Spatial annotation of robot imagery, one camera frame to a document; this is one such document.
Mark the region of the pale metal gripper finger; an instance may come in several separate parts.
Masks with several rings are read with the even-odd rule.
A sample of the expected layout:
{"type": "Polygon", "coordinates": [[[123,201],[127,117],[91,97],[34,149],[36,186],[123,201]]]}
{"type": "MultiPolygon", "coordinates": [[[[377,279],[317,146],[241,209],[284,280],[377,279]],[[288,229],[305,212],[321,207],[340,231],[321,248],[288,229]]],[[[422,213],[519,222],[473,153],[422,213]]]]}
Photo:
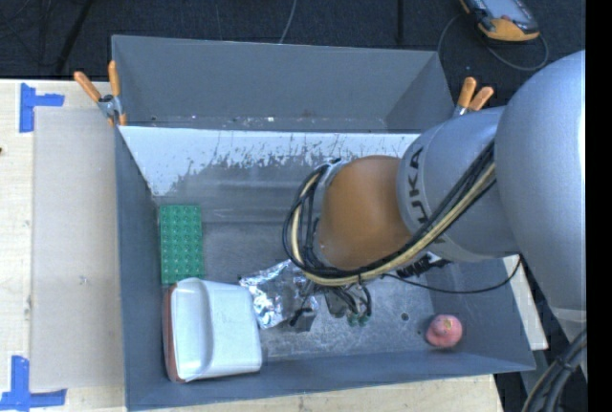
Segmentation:
{"type": "Polygon", "coordinates": [[[297,333],[309,332],[317,311],[312,308],[300,308],[292,316],[292,329],[297,333]]]}

